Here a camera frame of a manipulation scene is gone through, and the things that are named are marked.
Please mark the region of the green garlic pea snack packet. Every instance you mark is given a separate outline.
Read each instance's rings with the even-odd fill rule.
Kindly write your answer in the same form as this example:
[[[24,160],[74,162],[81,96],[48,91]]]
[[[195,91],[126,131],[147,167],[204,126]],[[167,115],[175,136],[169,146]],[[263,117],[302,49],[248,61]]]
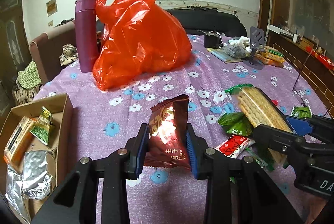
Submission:
[[[52,113],[43,106],[40,116],[29,132],[45,146],[47,146],[49,144],[50,134],[53,128],[54,123]]]

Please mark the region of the purple floral tablecloth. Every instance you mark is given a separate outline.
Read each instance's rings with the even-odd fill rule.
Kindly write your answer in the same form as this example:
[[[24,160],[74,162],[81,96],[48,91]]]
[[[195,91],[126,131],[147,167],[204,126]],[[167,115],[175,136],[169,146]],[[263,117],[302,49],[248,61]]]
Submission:
[[[190,37],[184,66],[115,88],[80,62],[42,87],[36,103],[73,105],[58,149],[72,170],[33,223],[303,223],[314,196],[331,222],[333,172],[316,162],[330,145],[290,123],[324,104],[288,62],[226,65],[203,41]]]

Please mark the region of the wooden glass door cabinet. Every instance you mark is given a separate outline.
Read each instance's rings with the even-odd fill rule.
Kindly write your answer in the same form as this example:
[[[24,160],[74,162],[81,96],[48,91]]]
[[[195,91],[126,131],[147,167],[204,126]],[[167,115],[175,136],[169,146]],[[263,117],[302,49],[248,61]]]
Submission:
[[[17,74],[31,60],[22,0],[1,0],[1,116],[15,105],[12,90]]]

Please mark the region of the small green snack packet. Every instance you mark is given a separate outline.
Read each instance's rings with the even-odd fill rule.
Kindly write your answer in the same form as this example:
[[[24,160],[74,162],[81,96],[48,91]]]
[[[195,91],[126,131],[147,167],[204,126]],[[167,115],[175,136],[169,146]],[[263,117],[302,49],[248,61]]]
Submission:
[[[296,118],[311,118],[312,111],[309,106],[294,106],[290,113],[290,116]]]

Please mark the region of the orange snack boxes stack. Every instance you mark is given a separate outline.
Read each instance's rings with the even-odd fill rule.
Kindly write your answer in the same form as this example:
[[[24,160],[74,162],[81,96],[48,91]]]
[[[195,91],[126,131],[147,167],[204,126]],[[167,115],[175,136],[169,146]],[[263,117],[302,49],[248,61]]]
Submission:
[[[265,65],[284,67],[283,54],[270,46],[265,46],[263,51],[257,51],[255,56]]]

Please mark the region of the red plastic bag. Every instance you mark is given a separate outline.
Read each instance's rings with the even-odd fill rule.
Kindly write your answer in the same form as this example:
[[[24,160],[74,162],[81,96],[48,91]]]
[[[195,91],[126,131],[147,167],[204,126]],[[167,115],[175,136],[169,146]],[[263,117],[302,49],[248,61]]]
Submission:
[[[92,75],[102,91],[190,60],[192,46],[185,29],[156,0],[96,0],[96,14],[105,29]]]

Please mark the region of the grey phone stand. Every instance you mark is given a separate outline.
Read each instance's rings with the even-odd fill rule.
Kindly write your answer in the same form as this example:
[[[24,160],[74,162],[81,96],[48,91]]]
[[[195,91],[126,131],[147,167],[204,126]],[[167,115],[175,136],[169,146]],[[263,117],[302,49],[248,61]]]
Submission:
[[[250,27],[250,56],[247,58],[247,63],[250,67],[261,70],[263,65],[258,58],[255,57],[257,51],[264,51],[264,31],[261,28]]]

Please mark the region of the plaid cloth on sofa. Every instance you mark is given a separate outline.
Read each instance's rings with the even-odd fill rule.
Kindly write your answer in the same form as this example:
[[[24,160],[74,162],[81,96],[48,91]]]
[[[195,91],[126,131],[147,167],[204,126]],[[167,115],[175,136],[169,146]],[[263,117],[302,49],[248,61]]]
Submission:
[[[62,54],[59,57],[61,66],[67,66],[78,59],[77,48],[74,45],[66,44],[62,47]]]

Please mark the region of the green patterned cloth pile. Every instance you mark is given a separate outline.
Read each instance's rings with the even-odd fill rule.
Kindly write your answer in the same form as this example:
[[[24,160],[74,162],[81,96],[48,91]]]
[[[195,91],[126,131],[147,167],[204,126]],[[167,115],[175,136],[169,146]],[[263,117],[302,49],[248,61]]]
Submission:
[[[18,72],[16,84],[24,89],[33,89],[42,84],[34,60],[23,71]]]

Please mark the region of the clear cracker package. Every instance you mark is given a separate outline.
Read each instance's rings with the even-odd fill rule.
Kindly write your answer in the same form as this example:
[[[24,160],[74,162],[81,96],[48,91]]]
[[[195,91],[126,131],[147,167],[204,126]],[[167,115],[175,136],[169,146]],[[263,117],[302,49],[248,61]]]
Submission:
[[[237,85],[230,89],[241,112],[253,126],[252,137],[256,143],[269,150],[273,160],[281,166],[286,165],[287,147],[284,144],[270,145],[275,134],[294,134],[293,126],[259,88],[249,84]]]

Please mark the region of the dark red snack packet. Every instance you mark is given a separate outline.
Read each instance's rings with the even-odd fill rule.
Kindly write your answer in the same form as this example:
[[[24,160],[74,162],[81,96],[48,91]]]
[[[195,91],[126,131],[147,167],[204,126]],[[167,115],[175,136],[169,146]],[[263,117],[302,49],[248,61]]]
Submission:
[[[151,107],[146,166],[190,169],[186,149],[188,106],[189,96],[179,95]]]

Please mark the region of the orange cracker package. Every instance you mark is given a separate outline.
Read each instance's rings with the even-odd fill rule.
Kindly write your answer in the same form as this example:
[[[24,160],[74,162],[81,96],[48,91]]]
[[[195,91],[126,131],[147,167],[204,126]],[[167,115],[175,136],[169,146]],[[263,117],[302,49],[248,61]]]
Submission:
[[[7,164],[19,165],[33,139],[30,130],[35,124],[36,120],[27,116],[24,116],[18,123],[4,149],[3,158]]]

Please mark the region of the red white candy packet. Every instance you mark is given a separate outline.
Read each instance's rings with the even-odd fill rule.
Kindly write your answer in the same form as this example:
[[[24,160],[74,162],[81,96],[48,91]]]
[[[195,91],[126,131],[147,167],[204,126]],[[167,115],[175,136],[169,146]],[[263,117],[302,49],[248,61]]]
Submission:
[[[255,144],[255,140],[246,136],[232,135],[215,149],[225,157],[237,158],[246,148]]]

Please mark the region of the purple thermos bottle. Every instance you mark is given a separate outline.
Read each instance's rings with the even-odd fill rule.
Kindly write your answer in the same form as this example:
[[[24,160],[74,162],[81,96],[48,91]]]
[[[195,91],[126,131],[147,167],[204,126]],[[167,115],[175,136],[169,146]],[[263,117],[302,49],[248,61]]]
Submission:
[[[99,57],[96,33],[96,0],[77,0],[75,38],[81,72],[92,72]]]

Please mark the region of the silver foil snack packet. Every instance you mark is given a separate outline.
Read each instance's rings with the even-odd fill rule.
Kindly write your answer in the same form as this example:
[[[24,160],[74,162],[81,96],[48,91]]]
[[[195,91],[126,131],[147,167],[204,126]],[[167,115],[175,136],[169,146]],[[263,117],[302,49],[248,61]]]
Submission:
[[[29,199],[43,200],[52,191],[55,158],[50,151],[28,151],[24,155],[22,193]]]

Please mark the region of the cardboard box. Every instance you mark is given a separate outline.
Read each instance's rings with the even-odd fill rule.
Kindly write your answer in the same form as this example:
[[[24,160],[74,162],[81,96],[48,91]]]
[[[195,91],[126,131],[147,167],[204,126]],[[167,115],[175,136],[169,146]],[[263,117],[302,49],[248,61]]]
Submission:
[[[52,97],[46,97],[32,101],[27,104],[13,107],[9,112],[1,129],[1,194],[5,195],[7,163],[3,158],[5,145],[9,141],[10,136],[14,132],[16,126],[22,117],[27,116],[38,119],[42,111],[42,107],[46,107],[52,114],[54,129],[50,136],[49,144],[46,146],[37,138],[33,138],[27,147],[28,151],[53,151],[56,156],[56,163],[52,168],[56,185],[64,180],[67,174],[67,141],[71,129],[71,119],[73,113],[73,105],[68,94],[60,94]]]

